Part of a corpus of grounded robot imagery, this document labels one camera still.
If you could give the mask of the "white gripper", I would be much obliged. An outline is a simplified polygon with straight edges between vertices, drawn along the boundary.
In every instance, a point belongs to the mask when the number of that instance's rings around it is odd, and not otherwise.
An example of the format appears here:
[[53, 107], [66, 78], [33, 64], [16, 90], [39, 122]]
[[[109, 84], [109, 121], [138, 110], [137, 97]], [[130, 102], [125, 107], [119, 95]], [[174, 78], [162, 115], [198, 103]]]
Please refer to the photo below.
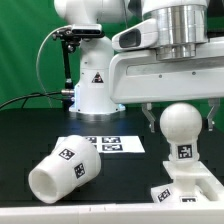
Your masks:
[[208, 130], [224, 97], [224, 41], [197, 46], [196, 56], [158, 61], [154, 50], [119, 53], [109, 67], [109, 92], [115, 103], [143, 103], [142, 112], [155, 132], [148, 102], [209, 99]]

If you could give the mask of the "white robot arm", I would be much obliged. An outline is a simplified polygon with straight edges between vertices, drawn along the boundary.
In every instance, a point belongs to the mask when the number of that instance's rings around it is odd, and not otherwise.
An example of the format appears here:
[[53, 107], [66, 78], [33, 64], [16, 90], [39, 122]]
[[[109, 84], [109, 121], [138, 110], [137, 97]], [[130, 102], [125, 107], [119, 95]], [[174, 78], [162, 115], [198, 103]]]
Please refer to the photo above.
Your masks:
[[66, 50], [80, 52], [71, 112], [111, 116], [139, 103], [224, 98], [224, 32], [208, 33], [210, 0], [54, 0], [67, 27]]

